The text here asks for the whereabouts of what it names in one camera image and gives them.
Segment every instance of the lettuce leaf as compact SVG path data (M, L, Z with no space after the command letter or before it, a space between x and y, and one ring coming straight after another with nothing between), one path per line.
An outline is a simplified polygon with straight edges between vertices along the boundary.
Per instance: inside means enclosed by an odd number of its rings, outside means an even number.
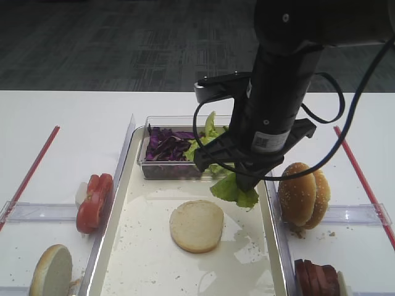
M255 189L243 192L237 185L236 174L230 173L228 176L218 181L210 188L212 195L228 202L236 202L242 208L253 208L258 202L259 195Z
M204 145L210 143L212 140L214 140L216 137L218 137L220 135L215 130L214 119L215 119L215 111L211 112L211 114L206 119L206 124L204 126L204 135L203 135L203 137L200 138L200 141ZM194 153L195 153L195 150L197 148L199 148L199 144L194 139L190 140L189 143L191 143L191 145L190 145L189 149L184 152L184 156L187 160L193 162Z

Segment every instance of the red straw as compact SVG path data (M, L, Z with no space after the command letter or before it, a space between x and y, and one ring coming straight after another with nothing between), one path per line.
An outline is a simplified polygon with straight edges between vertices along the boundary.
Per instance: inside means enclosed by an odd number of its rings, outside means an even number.
M20 186L17 190L17 192L14 194L10 204L7 207L7 210L3 216L3 222L0 222L0 231L3 228L4 224L6 223L6 218L12 211L12 209L15 207L15 204L18 202L20 196L22 195L22 192L25 190L27 184L29 183L31 177L33 176L33 173L36 171L38 165L40 164L40 161L43 159L45 153L47 152L49 146L52 144L53 140L55 139L55 136L57 132L59 131L60 127L55 126L54 129L52 130L52 133L49 135L47 141L45 142L43 148L41 148L41 151L37 155L37 158L35 162L31 165L29 171L27 172L25 178L23 179L22 183L20 183Z
M333 128L335 130L335 133L338 135L338 137L340 136L340 128L338 126L335 126ZM392 230L391 226L389 225L386 216L383 214L383 212L381 211L381 208L378 206L378 201L375 197L375 194L372 191L372 188L370 188L368 181L366 180L364 173L362 172L362 169L360 168L356 158L354 157L354 154L351 151L350 146L348 146L347 141L344 140L343 143L343 149L344 151L346 151L346 154L348 156L348 159L350 160L352 166L355 169L355 172L357 173L357 176L359 178L359 181L361 182L362 186L365 189L366 194L368 195L370 202L372 204L375 205L377 213L381 219L381 222L383 224L383 228L388 236L389 241L391 242L391 244L393 245L393 248L395 250L395 235L394 235L394 231Z

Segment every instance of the sliced meat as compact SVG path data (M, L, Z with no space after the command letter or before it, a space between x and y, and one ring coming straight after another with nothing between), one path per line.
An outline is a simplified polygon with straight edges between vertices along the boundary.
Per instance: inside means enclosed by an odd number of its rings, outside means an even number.
M307 274L309 275L312 296L323 296L321 295L317 272L313 263L311 263L310 260L304 260L304 266L306 267Z
M338 281L338 274L333 266L324 265L322 270L325 273L326 281L331 289L331 296L340 296L340 285Z
M303 296L314 296L311 293L309 275L307 274L303 260L302 259L295 260L294 264L295 264L296 280L299 283L299 287L302 290Z
M331 294L329 283L326 281L325 273L320 265L314 265L315 271L317 272L318 284L320 285L322 296L334 296Z

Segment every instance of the sliced tomato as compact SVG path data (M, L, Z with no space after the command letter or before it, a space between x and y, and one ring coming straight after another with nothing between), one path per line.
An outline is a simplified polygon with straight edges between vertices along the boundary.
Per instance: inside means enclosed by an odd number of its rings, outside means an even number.
M99 179L99 188L103 189L106 193L112 189L113 182L110 174L101 174Z
M81 207L78 209L78 213L77 213L77 220L76 220L77 230L81 233L90 234L90 233L94 232L96 230L96 228L92 228L87 225L86 219L85 219L86 214L84 214L83 209L82 209L82 211L80 211L80 209L81 209Z
M101 212L103 209L102 202L83 202L78 213L82 215L85 224L92 228L98 228L100 225Z
M113 187L109 174L92 175L88 184L86 199L77 214L77 229L82 233L92 233L100 226L101 214L108 193Z
M99 186L100 177L98 175L92 175L89 179L88 188L86 190L86 195L90 196L95 189Z

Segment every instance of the red cabbage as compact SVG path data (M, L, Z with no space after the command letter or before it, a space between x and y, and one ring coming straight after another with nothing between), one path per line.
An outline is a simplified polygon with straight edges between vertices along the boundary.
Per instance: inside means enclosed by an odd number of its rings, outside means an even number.
M183 153L189 149L194 139L192 132L172 131L172 129L148 126L149 143L146 150L147 161L184 161Z

